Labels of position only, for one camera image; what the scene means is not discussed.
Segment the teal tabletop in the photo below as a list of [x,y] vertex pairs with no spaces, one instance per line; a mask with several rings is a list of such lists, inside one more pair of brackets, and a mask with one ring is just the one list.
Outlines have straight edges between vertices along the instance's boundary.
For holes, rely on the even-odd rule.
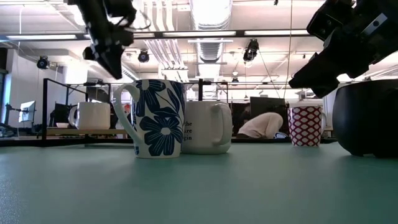
[[398,223],[398,161],[337,143],[233,144],[136,159],[132,146],[0,148],[0,223]]

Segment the wall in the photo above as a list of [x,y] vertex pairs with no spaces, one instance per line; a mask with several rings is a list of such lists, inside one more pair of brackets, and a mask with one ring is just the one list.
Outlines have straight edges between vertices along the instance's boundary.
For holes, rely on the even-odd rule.
[[[65,81],[62,73],[56,73],[53,70],[39,70],[34,62],[17,55],[15,50],[9,50],[7,59],[6,88],[8,98],[4,104],[9,103],[13,108],[20,108],[21,103],[36,101],[35,124],[42,123],[42,98],[43,98],[43,79],[50,78],[60,83]],[[47,122],[50,119],[50,113],[54,110],[55,102],[65,103],[66,88],[49,82],[48,88],[48,108]],[[84,94],[72,93],[70,103],[84,101]],[[9,125],[13,127],[30,127],[30,123],[19,123],[19,112],[10,111]]]

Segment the ceiling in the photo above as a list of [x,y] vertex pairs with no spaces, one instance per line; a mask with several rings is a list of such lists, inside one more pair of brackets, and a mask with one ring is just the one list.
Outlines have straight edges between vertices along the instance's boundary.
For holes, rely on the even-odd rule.
[[[278,6],[272,1],[238,0],[233,1],[232,17],[229,29],[305,29],[316,10],[324,1],[293,0],[279,1]],[[0,6],[1,34],[38,34],[38,33],[71,33],[83,32],[84,27],[76,24],[74,15],[62,1],[52,1],[55,4]],[[173,25],[176,30],[192,30],[190,11],[187,10],[189,1],[174,0]],[[220,62],[220,80],[231,81],[232,72],[238,72],[241,82],[261,82],[269,75],[277,82],[285,82],[291,75],[302,68],[315,52],[323,49],[323,42],[315,37],[263,37],[258,38],[261,54],[258,55],[251,67],[243,64],[243,50],[248,45],[248,38],[233,38],[232,43],[225,44]],[[178,39],[178,47],[188,67],[188,77],[195,79],[198,75],[195,45],[189,44],[187,39]],[[17,43],[6,43],[8,47],[15,47]],[[36,49],[67,49],[78,57],[90,41],[60,41],[60,42],[21,42],[21,49],[35,51]],[[137,56],[140,49],[146,49],[143,40],[135,41],[126,51],[129,56],[123,57],[126,65],[135,70],[140,78],[148,78],[158,73],[158,61],[153,55],[147,63],[139,63]],[[396,64],[397,55],[391,55],[377,65],[371,66],[368,73],[376,72]],[[95,67],[92,76],[109,78],[106,72]]]

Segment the mug handle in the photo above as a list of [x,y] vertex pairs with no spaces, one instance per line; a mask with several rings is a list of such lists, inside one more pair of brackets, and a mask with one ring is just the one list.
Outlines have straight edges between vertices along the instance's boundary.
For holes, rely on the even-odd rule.
[[127,133],[133,138],[135,142],[143,142],[142,137],[137,133],[134,128],[132,128],[131,123],[127,119],[126,114],[123,110],[122,104],[122,92],[123,90],[127,90],[132,96],[134,101],[138,101],[139,99],[139,89],[132,84],[123,84],[121,85],[114,93],[113,93],[113,106],[116,116],[119,118],[120,123],[123,128],[127,131]]
[[75,119],[75,112],[77,110],[77,106],[74,106],[72,109],[69,111],[69,124],[72,125],[73,127],[76,127],[76,119]]
[[326,128],[326,122],[327,122],[327,118],[326,118],[326,114],[325,113],[321,113],[322,115],[322,127],[321,127],[321,133],[323,133],[323,131]]
[[224,103],[218,103],[213,106],[213,111],[221,111],[221,116],[223,118],[223,135],[220,140],[215,140],[213,144],[224,145],[230,142],[232,137],[232,114],[229,106]]

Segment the camera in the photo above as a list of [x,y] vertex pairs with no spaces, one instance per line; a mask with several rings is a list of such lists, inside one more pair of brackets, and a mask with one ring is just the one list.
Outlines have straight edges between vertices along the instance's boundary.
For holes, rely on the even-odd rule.
[[49,69],[50,68],[50,62],[49,58],[47,56],[40,56],[40,59],[37,61],[37,68],[39,69]]
[[141,53],[138,55],[138,61],[141,63],[146,63],[149,61],[148,50],[141,50]]
[[245,62],[251,62],[257,56],[257,51],[259,50],[259,43],[257,39],[251,39],[248,47],[244,51],[243,60]]

